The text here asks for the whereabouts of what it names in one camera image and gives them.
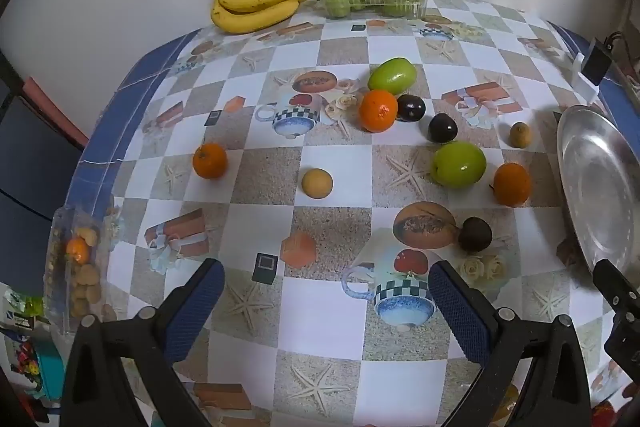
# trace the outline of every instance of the starfish print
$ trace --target starfish print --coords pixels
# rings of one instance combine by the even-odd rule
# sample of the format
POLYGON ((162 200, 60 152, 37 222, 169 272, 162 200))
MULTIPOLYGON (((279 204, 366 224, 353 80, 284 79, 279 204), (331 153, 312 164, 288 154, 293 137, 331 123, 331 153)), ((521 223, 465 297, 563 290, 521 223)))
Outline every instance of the starfish print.
POLYGON ((176 172, 174 168, 170 167, 169 165, 165 165, 164 174, 166 175, 165 182, 169 185, 169 194, 173 194, 174 187, 176 182, 178 181, 178 178, 180 176, 184 176, 186 172, 185 171, 176 172))
POLYGON ((233 286, 229 283, 226 284, 226 288, 229 290, 231 294, 231 298, 236 302, 236 304, 226 312, 226 315, 242 315, 244 320, 246 321, 247 329, 251 336, 255 336, 255 312, 259 312, 262 310, 268 310, 273 308, 273 304, 271 303, 262 303, 254 301, 255 291, 258 289, 257 283, 253 283, 247 290, 244 292, 244 295, 241 295, 239 291, 236 291, 233 286))
POLYGON ((324 377, 326 377, 327 373, 334 367, 332 363, 327 365, 320 373, 316 376, 315 379, 309 378, 307 375, 302 373, 299 369, 291 366, 291 370, 295 377, 302 382, 304 387, 298 391, 297 393, 290 394, 287 398, 306 398, 312 397, 316 400, 318 404, 318 408, 323 416, 328 417, 328 413, 326 410, 326 404, 324 403, 324 399, 328 393, 340 393, 341 391, 348 391, 348 387, 344 387, 341 385, 329 385, 327 383, 322 383, 324 377))
POLYGON ((558 306, 560 302, 567 298, 567 295, 559 295, 554 296, 554 292, 556 291, 556 281, 553 280, 551 284, 551 288, 548 293, 543 295, 538 290, 533 288, 531 292, 533 296, 538 300, 538 304, 540 305, 540 315, 546 315, 549 317, 549 320, 554 319, 554 308, 558 306))
POLYGON ((414 154, 414 157, 411 159, 408 166, 403 163, 400 163, 395 158, 391 158, 391 156, 387 155, 386 160, 389 163, 391 163, 391 165, 394 166, 398 171, 400 171, 400 175, 396 179, 394 179, 391 183, 389 183, 386 187, 387 188, 398 187, 398 185, 402 185, 402 184, 405 184, 406 182, 409 182, 415 188, 418 194, 422 197, 422 199, 425 200, 427 196, 425 195, 422 186, 418 183, 418 179, 420 178, 424 180, 423 176, 425 174, 429 174, 429 171, 415 170, 415 162, 418 159, 418 154, 419 154, 418 151, 416 151, 414 154))

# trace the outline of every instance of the metal plate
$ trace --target metal plate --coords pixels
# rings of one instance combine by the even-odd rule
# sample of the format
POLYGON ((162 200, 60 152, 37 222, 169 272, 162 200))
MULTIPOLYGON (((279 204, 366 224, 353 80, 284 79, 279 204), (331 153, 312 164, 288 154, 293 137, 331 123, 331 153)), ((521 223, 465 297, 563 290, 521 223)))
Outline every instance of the metal plate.
POLYGON ((590 270, 609 259, 640 287, 640 165, 620 131, 575 105, 558 124, 562 188, 590 270))

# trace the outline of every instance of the beige square tile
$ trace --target beige square tile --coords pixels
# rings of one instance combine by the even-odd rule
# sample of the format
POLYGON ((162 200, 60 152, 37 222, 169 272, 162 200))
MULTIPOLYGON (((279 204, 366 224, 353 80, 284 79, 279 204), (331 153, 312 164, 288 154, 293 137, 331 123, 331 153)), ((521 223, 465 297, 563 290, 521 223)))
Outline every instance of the beige square tile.
POLYGON ((318 66, 332 64, 367 64, 369 47, 366 37, 329 39, 320 42, 318 66))
POLYGON ((465 52, 457 41, 441 41, 428 37, 416 37, 420 58, 425 64, 455 64, 468 66, 465 52))
POLYGON ((503 150, 505 162, 519 163, 531 176, 531 197, 523 206, 560 206, 554 173, 545 153, 503 150))
POLYGON ((442 313, 436 310, 433 317, 423 325, 399 333, 395 327, 378 317, 373 304, 369 303, 362 359, 381 362, 446 359, 450 332, 442 313))
POLYGON ((300 418, 352 425, 360 362, 278 350, 273 409, 300 418), (308 382, 320 391, 305 393, 308 382))
POLYGON ((456 136, 456 140, 471 142, 478 147, 500 147, 495 127, 492 126, 491 129, 483 129, 481 127, 470 126, 456 108, 444 100, 433 100, 433 108, 436 114, 440 112, 446 113, 456 122, 458 126, 458 136, 456 136))
POLYGON ((211 314, 211 330, 265 346, 278 346, 282 277, 273 284, 251 280, 251 273, 225 269, 225 290, 211 314))
POLYGON ((245 150, 231 203, 293 204, 301 155, 302 147, 245 150))
POLYGON ((401 208, 415 201, 447 204, 446 189, 429 177, 431 159, 437 149, 435 146, 374 145, 373 206, 401 208))
POLYGON ((307 232, 316 240, 318 258, 300 269, 286 266, 285 275, 302 279, 339 281, 371 235, 371 209, 296 206, 291 233, 307 232))
POLYGON ((217 143, 227 151, 244 149, 254 109, 254 106, 248 106, 234 112, 223 110, 218 121, 206 128, 205 143, 217 143))
POLYGON ((519 53, 508 52, 506 50, 500 50, 500 54, 507 63, 511 73, 515 76, 524 76, 525 78, 532 78, 539 82, 545 81, 529 55, 520 55, 519 53))

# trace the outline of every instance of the teapot print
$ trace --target teapot print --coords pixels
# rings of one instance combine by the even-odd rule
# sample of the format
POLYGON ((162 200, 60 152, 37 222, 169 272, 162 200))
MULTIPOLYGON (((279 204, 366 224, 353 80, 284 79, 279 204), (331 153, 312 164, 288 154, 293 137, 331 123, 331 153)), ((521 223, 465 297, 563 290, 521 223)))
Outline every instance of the teapot print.
POLYGON ((394 237, 392 229, 377 229, 352 266, 343 270, 342 289, 354 299, 372 301, 378 316, 399 332, 409 331, 435 312, 427 274, 438 259, 431 252, 407 248, 394 237), (357 292, 349 288, 352 275, 367 280, 369 289, 357 292))

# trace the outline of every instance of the white square tile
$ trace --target white square tile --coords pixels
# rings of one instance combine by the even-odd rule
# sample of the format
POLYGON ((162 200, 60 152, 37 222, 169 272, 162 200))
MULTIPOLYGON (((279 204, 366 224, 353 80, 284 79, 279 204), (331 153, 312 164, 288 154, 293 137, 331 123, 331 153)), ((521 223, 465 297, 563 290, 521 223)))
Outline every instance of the white square tile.
POLYGON ((486 158, 486 170, 482 178, 470 187, 450 188, 449 205, 451 208, 496 208, 501 205, 495 200, 489 186, 494 180, 495 171, 504 163, 500 149, 481 148, 486 158))
POLYGON ((466 10, 454 10, 451 8, 440 8, 440 13, 443 17, 450 19, 452 21, 459 21, 466 23, 470 26, 482 26, 478 19, 474 17, 474 15, 466 10))
MULTIPOLYGON (((367 283, 350 283, 366 291, 367 283)), ((362 359, 367 301, 352 299, 340 282, 285 277, 278 349, 334 359, 362 359)))
POLYGON ((488 2, 471 2, 469 0, 465 0, 467 6, 473 13, 484 13, 485 15, 495 15, 496 17, 500 17, 498 10, 494 8, 494 5, 488 2))
POLYGON ((142 308, 145 308, 146 306, 151 306, 151 304, 141 301, 133 295, 129 295, 129 302, 127 303, 127 318, 132 319, 142 308))
MULTIPOLYGON (((293 206, 279 204, 232 204, 226 217, 220 244, 224 266, 253 272, 258 252, 280 255, 280 244, 289 237, 293 206), (247 223, 251 223, 250 233, 247 223)), ((277 275, 283 275, 278 263, 277 275)))
POLYGON ((446 360, 363 361, 354 424, 371 423, 387 427, 435 425, 446 370, 446 360), (398 385, 401 382, 411 384, 398 385))
POLYGON ((207 203, 228 203, 231 201, 241 159, 242 149, 227 151, 226 171, 220 178, 214 180, 205 180, 192 172, 184 191, 184 201, 206 201, 207 203))
POLYGON ((542 143, 542 138, 540 137, 538 124, 536 123, 535 113, 532 110, 526 108, 518 112, 510 112, 498 116, 498 120, 495 123, 495 130, 498 134, 500 148, 508 150, 520 150, 516 147, 512 147, 509 141, 511 126, 518 122, 526 123, 531 130, 531 143, 523 150, 533 152, 546 152, 545 146, 542 143))
POLYGON ((425 64, 423 67, 432 100, 440 100, 443 93, 478 83, 474 70, 468 66, 425 64))
POLYGON ((173 266, 167 268, 164 277, 164 298, 167 298, 174 288, 187 284, 201 264, 202 261, 194 259, 178 259, 173 266))
POLYGON ((278 46, 271 59, 269 71, 315 68, 318 63, 318 51, 320 51, 320 41, 278 46))
POLYGON ((148 200, 146 203, 145 217, 142 218, 142 223, 140 224, 140 232, 138 233, 136 245, 138 247, 147 248, 145 240, 146 229, 180 216, 181 207, 181 201, 148 200))
POLYGON ((226 80, 236 58, 238 58, 236 55, 233 57, 220 58, 219 60, 214 60, 204 66, 193 87, 206 86, 207 84, 226 80))
POLYGON ((522 275, 535 275, 564 269, 556 248, 564 241, 566 230, 560 208, 513 209, 520 246, 522 275))
POLYGON ((551 62, 543 60, 542 58, 532 58, 531 60, 533 60, 533 63, 542 74, 542 78, 544 78, 549 84, 573 90, 569 83, 564 79, 557 66, 553 65, 551 62))
POLYGON ((125 197, 148 199, 161 163, 162 158, 138 160, 133 167, 125 197))
POLYGON ((433 108, 433 100, 430 98, 424 98, 424 105, 426 111, 424 117, 417 122, 402 122, 396 120, 394 124, 383 132, 374 133, 371 136, 373 145, 427 145, 429 142, 423 133, 423 129, 427 127, 423 122, 427 122, 435 115, 433 108))
POLYGON ((466 359, 465 353, 462 351, 453 332, 449 333, 449 352, 447 353, 447 359, 466 359))
POLYGON ((497 71, 498 73, 511 74, 507 63, 496 48, 473 44, 472 42, 460 42, 469 64, 479 70, 497 71))
POLYGON ((178 77, 175 75, 166 76, 164 80, 160 82, 158 89, 156 89, 156 92, 151 97, 150 101, 153 102, 154 100, 160 100, 161 98, 166 97, 166 94, 171 90, 172 87, 174 87, 176 80, 178 80, 178 77))
POLYGON ((555 110, 558 108, 558 100, 556 100, 546 82, 539 82, 522 76, 514 76, 514 78, 530 108, 538 110, 555 110))
POLYGON ((262 84, 267 77, 267 73, 254 73, 246 76, 238 76, 236 78, 230 78, 225 81, 225 85, 220 91, 220 97, 218 103, 213 110, 222 110, 225 107, 225 103, 231 100, 235 96, 242 96, 244 100, 244 107, 250 107, 258 103, 260 93, 262 92, 262 84))
POLYGON ((295 204, 298 206, 371 206, 371 146, 314 145, 302 149, 295 204), (313 168, 324 169, 334 179, 334 189, 322 200, 307 196, 300 184, 313 168))
POLYGON ((402 208, 374 206, 371 209, 371 233, 377 229, 392 229, 394 220, 402 208))
POLYGON ((404 57, 412 64, 420 64, 420 53, 414 36, 368 37, 369 64, 382 64, 392 58, 404 57))
POLYGON ((366 24, 366 20, 348 20, 327 22, 322 28, 321 40, 341 39, 343 37, 362 37, 367 35, 367 31, 355 32, 351 31, 354 24, 366 24))
POLYGON ((175 104, 182 102, 182 106, 187 105, 187 99, 191 94, 191 89, 185 89, 184 91, 174 92, 162 100, 162 105, 158 111, 158 115, 164 113, 167 109, 171 109, 175 104))
POLYGON ((135 133, 133 133, 133 136, 131 137, 127 151, 124 153, 124 158, 122 158, 124 161, 137 160, 140 158, 140 153, 142 152, 142 140, 142 129, 136 129, 135 133))
POLYGON ((509 52, 519 53, 520 55, 527 55, 527 49, 522 42, 518 40, 518 36, 513 33, 501 32, 499 30, 487 30, 491 40, 494 42, 499 50, 507 50, 509 52))
POLYGON ((302 147, 305 143, 305 136, 301 135, 294 139, 288 139, 273 130, 273 123, 261 122, 254 117, 249 124, 249 133, 244 142, 245 149, 266 149, 271 147, 302 147))
POLYGON ((278 350, 211 331, 209 381, 241 383, 256 407, 273 408, 273 386, 278 350))
POLYGON ((569 316, 577 328, 602 317, 602 294, 595 287, 578 286, 571 282, 569 292, 569 316))
POLYGON ((130 245, 124 241, 120 241, 109 256, 107 280, 126 293, 131 290, 133 259, 135 256, 135 245, 130 245))
POLYGON ((511 28, 511 31, 519 37, 526 39, 537 39, 538 36, 533 32, 527 23, 514 21, 512 19, 503 19, 504 23, 511 28))
POLYGON ((179 121, 174 126, 164 155, 193 154, 202 144, 202 138, 206 130, 204 123, 207 118, 209 118, 208 114, 197 114, 179 121))

